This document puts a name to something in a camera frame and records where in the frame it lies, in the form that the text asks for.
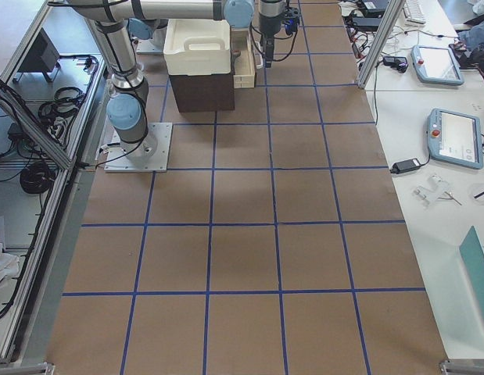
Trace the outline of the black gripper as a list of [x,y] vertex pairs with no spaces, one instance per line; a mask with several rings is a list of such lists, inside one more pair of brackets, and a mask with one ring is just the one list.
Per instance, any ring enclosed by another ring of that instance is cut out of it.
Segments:
[[274,61],[274,39],[273,37],[281,29],[282,14],[277,16],[259,15],[260,33],[264,36],[264,65],[272,67]]

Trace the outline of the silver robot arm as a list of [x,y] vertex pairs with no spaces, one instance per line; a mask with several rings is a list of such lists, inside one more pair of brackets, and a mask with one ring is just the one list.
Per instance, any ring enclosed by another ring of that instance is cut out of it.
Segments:
[[280,0],[262,0],[258,5],[260,45],[264,65],[270,68],[274,59],[274,37],[281,29],[284,18],[285,2]]
[[147,160],[158,141],[146,119],[148,81],[138,68],[131,39],[130,20],[226,20],[231,27],[246,27],[253,19],[253,1],[50,1],[83,16],[111,69],[115,95],[106,115],[120,137],[124,157]]

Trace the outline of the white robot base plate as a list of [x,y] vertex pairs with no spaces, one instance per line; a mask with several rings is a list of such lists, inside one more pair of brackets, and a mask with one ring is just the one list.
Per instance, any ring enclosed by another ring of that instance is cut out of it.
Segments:
[[107,173],[144,173],[166,172],[172,138],[172,123],[149,123],[149,133],[135,151],[132,146],[123,143],[113,131],[112,143],[117,143],[108,151],[110,159],[103,167]]

